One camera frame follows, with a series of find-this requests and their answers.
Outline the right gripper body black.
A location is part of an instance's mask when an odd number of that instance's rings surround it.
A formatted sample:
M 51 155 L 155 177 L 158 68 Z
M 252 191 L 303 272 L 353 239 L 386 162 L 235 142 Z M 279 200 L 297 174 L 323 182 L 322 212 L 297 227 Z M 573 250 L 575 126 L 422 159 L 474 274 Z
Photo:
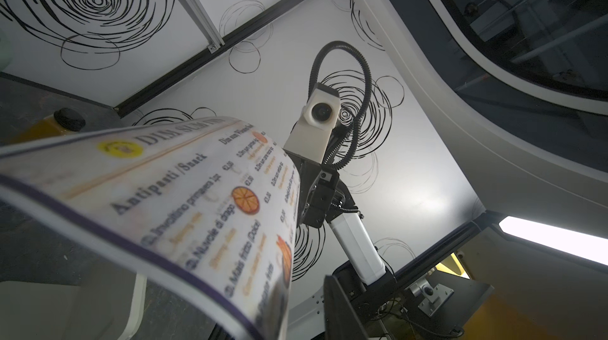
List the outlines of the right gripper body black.
M 300 177 L 298 225 L 320 228 L 343 213 L 356 213 L 356 203 L 337 170 L 289 152 Z

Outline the new menu sheet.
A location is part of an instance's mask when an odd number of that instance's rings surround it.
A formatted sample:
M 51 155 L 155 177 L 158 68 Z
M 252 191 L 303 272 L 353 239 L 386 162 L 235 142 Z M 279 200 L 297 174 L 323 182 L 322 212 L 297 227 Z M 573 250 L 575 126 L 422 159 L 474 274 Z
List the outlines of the new menu sheet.
M 237 339 L 282 339 L 300 176 L 228 117 L 81 133 L 1 151 L 1 198 L 185 298 Z

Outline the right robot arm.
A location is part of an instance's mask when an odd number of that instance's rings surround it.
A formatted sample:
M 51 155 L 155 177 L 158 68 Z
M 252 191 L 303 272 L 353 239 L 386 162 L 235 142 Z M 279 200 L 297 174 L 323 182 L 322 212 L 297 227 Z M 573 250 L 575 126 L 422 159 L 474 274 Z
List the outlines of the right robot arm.
M 320 228 L 327 223 L 365 285 L 372 285 L 387 275 L 385 262 L 379 256 L 357 208 L 346 208 L 350 193 L 340 187 L 336 170 L 288 153 L 299 172 L 300 197 L 298 224 Z M 346 292 L 334 275 L 324 278 L 323 286 L 313 297 L 291 309 L 288 314 L 288 339 L 366 339 L 361 324 Z

